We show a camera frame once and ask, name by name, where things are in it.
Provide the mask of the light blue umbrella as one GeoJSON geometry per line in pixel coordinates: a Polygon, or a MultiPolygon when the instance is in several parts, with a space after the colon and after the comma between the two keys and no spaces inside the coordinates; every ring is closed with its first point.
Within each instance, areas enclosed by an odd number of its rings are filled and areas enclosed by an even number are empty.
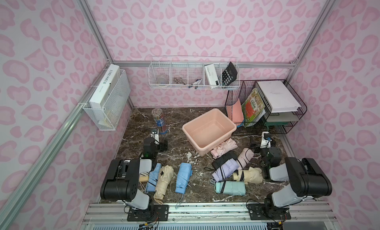
{"type": "Polygon", "coordinates": [[[180,164],[179,172],[177,174],[175,193],[185,194],[192,173],[191,164],[180,164]]]}

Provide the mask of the lavender umbrella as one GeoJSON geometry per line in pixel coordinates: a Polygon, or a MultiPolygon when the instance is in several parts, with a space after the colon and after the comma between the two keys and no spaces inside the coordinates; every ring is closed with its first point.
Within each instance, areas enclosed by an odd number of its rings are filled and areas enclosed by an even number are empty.
{"type": "Polygon", "coordinates": [[[239,168],[238,163],[234,159],[227,160],[213,174],[213,179],[216,182],[225,181],[239,168]]]}

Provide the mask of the mint green umbrella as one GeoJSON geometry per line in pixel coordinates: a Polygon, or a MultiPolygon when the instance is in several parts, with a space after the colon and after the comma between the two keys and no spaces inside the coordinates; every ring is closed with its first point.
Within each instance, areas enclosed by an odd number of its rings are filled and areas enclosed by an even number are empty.
{"type": "Polygon", "coordinates": [[[215,183],[215,192],[227,195],[246,195],[245,183],[236,181],[223,181],[215,183]]]}

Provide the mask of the pink plastic storage box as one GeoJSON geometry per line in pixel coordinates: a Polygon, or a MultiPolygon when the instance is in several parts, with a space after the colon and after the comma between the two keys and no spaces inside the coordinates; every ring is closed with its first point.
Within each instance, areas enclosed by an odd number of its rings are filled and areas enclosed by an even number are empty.
{"type": "Polygon", "coordinates": [[[217,108],[182,127],[188,141],[201,157],[228,140],[236,129],[236,124],[217,108]]]}

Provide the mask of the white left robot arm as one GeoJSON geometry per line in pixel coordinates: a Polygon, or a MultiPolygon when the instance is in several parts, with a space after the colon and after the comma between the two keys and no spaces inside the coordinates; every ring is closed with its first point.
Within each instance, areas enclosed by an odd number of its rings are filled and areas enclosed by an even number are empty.
{"type": "Polygon", "coordinates": [[[147,174],[146,191],[153,191],[158,183],[159,171],[162,167],[157,163],[159,152],[168,150],[166,140],[160,142],[154,137],[143,141],[143,152],[137,159],[114,159],[101,186],[102,200],[121,200],[132,210],[152,212],[154,204],[149,195],[139,189],[141,174],[147,174]]]}

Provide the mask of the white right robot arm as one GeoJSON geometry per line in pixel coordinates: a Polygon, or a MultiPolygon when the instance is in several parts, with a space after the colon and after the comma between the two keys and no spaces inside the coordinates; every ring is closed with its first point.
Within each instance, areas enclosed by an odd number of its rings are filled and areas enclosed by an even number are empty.
{"type": "Polygon", "coordinates": [[[289,183],[265,198],[261,212],[267,218],[286,217],[289,206],[332,194],[332,184],[315,159],[285,157],[282,164],[282,153],[277,147],[262,149],[260,155],[266,179],[289,183]]]}

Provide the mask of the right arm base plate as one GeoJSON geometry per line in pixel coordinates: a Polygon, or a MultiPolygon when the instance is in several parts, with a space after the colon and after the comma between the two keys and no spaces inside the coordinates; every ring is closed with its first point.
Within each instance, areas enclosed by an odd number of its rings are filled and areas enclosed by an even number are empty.
{"type": "Polygon", "coordinates": [[[251,220],[286,221],[292,218],[288,208],[278,208],[259,203],[247,204],[246,208],[251,220]]]}

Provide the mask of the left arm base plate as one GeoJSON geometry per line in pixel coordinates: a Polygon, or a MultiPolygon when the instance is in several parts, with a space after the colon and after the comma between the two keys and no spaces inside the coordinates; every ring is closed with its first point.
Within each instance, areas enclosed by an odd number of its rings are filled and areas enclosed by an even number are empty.
{"type": "Polygon", "coordinates": [[[150,205],[146,210],[130,209],[128,212],[128,222],[154,222],[168,221],[169,205],[150,205]]]}

